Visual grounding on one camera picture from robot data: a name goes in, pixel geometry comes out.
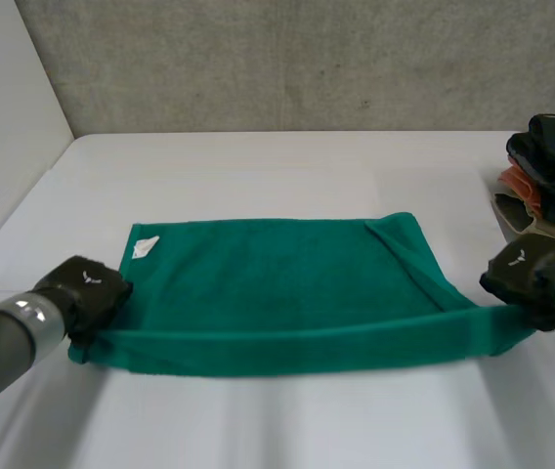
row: towel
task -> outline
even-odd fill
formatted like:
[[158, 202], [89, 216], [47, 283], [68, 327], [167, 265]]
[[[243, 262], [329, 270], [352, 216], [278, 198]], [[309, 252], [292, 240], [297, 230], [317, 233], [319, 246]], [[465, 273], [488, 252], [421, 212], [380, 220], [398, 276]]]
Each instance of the towel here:
[[120, 272], [132, 297], [72, 360], [276, 376], [497, 355], [534, 332], [520, 307], [478, 307], [449, 284], [407, 213], [135, 225]]

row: table surface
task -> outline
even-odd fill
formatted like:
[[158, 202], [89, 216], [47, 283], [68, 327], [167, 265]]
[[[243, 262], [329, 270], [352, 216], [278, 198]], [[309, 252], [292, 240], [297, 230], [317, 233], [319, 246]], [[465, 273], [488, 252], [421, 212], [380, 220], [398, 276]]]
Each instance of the table surface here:
[[[99, 135], [74, 142], [0, 231], [0, 290], [133, 223], [412, 212], [448, 279], [505, 241], [487, 187], [509, 132]], [[0, 395], [0, 468], [552, 468], [555, 333], [499, 358], [273, 379], [133, 375], [63, 344]]]

